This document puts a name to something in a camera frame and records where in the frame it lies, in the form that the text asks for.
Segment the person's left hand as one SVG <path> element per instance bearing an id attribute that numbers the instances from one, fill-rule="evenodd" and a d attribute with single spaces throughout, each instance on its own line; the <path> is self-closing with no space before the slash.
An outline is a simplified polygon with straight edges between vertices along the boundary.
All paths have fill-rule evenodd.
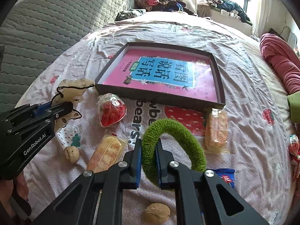
<path id="1" fill-rule="evenodd" d="M 12 196 L 13 189 L 14 189 L 13 180 L 1 180 L 0 186 L 1 186 L 0 187 L 1 203 L 5 208 L 6 212 L 8 213 L 8 215 L 10 217 L 13 217 L 15 215 L 15 211 L 13 210 L 12 206 L 9 203 L 9 199 Z M 16 177 L 16 189 L 18 195 L 22 197 L 24 200 L 28 201 L 29 188 L 27 186 L 27 182 L 24 177 L 23 171 Z"/>

